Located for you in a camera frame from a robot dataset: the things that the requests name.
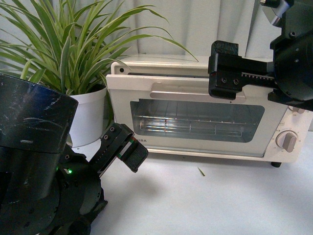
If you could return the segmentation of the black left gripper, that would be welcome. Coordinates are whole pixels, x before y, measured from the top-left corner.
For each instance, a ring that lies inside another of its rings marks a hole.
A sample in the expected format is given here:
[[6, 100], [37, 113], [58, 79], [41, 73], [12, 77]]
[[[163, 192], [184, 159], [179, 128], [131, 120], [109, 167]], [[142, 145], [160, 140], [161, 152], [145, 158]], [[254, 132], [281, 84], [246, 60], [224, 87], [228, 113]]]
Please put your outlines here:
[[101, 175], [114, 159], [134, 173], [148, 150], [125, 124], [112, 124], [88, 161], [68, 145], [61, 153], [0, 149], [3, 235], [88, 235], [107, 201]]

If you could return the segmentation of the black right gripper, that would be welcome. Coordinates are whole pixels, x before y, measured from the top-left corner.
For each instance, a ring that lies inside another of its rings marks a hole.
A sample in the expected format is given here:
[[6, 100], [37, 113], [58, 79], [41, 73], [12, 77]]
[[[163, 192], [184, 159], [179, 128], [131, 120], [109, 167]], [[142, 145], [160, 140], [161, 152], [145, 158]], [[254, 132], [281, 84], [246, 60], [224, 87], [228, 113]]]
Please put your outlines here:
[[311, 111], [313, 109], [313, 2], [286, 0], [277, 27], [281, 35], [270, 43], [273, 50], [271, 79], [259, 72], [242, 75], [239, 45], [217, 40], [208, 62], [208, 92], [214, 98], [234, 100], [245, 85], [272, 88], [268, 100]]

